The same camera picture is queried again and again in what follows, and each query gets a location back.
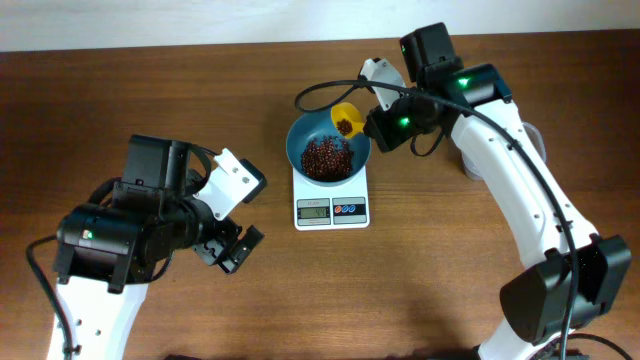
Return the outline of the yellow measuring scoop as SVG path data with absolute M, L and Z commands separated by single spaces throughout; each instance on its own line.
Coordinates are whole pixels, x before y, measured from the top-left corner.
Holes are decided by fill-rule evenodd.
M 337 121 L 342 119 L 347 119 L 352 123 L 353 131 L 351 134 L 346 137 L 340 135 L 346 139 L 352 139 L 358 134 L 361 134 L 364 130 L 365 120 L 360 114 L 359 110 L 348 102 L 342 102 L 337 105 L 334 105 L 330 110 L 331 120 L 336 128 L 335 124 Z

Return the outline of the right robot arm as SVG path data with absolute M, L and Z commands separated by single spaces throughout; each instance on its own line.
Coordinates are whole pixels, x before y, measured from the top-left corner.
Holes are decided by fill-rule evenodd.
M 495 66 L 465 66 L 441 23 L 404 36 L 400 47 L 405 73 L 380 58 L 360 70 L 379 101 L 366 135 L 384 152 L 420 134 L 450 138 L 497 202 L 524 267 L 501 288 L 503 320 L 476 357 L 567 358 L 569 341 L 610 311 L 629 247 L 601 236 L 564 194 Z

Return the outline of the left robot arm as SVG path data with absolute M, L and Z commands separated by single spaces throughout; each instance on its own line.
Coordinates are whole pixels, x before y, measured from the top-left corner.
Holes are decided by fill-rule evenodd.
M 134 135 L 125 170 L 61 221 L 51 359 L 120 359 L 149 286 L 176 252 L 235 273 L 263 234 L 232 210 L 267 184 L 228 149 Z

